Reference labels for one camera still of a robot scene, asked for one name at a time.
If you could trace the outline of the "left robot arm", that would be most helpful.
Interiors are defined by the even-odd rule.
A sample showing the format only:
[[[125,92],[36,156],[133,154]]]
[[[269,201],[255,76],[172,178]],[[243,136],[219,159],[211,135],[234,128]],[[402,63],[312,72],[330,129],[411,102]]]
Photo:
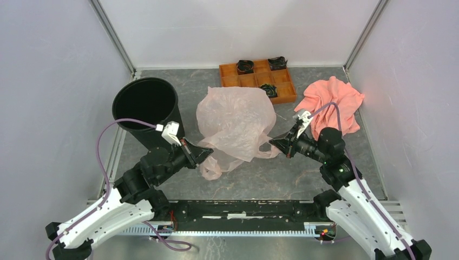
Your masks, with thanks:
[[[182,168],[197,168],[212,153],[186,138],[170,149],[152,148],[93,205],[67,222],[46,226],[51,240],[46,258],[86,259],[98,245],[132,225],[165,220],[171,204],[157,187]]]

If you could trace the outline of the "pink translucent trash bag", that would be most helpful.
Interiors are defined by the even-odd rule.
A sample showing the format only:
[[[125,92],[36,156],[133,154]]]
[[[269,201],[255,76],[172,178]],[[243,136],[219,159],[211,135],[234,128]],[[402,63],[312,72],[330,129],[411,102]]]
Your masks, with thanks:
[[[213,149],[199,167],[201,175],[217,180],[254,158],[276,157],[280,151],[269,144],[276,118],[272,102],[260,88],[209,87],[196,109],[203,136],[198,144]]]

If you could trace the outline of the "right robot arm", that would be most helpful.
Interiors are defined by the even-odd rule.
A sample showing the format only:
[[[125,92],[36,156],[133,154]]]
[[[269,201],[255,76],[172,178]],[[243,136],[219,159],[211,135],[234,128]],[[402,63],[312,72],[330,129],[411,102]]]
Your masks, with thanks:
[[[319,171],[332,189],[314,197],[314,217],[336,223],[371,259],[429,259],[427,241],[415,240],[394,220],[346,156],[341,131],[326,127],[315,141],[300,127],[296,124],[269,143],[288,158],[301,154],[322,164]]]

